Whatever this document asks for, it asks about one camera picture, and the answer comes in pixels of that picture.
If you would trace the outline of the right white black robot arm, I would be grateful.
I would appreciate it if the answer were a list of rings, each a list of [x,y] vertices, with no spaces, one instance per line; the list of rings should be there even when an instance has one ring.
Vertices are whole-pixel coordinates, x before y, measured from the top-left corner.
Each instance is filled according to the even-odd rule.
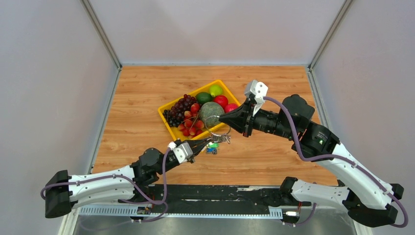
[[[305,162],[314,162],[333,173],[337,186],[311,184],[286,177],[279,197],[285,204],[311,202],[346,212],[354,221],[367,227],[396,226],[404,189],[389,184],[371,173],[346,149],[327,127],[311,120],[314,108],[294,94],[278,103],[278,113],[256,108],[250,95],[235,110],[223,114],[219,121],[245,137],[253,130],[293,141],[292,149]]]

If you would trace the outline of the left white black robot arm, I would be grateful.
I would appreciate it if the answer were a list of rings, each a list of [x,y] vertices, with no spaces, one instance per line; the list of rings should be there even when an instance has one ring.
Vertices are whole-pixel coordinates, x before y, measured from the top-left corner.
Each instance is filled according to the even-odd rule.
[[[146,149],[138,160],[124,167],[88,175],[69,175],[61,170],[41,190],[45,202],[45,218],[58,218],[84,205],[105,201],[147,203],[162,205],[166,201],[150,197],[147,186],[164,177],[166,172],[194,158],[212,142],[212,138],[200,140],[177,139],[161,152]]]

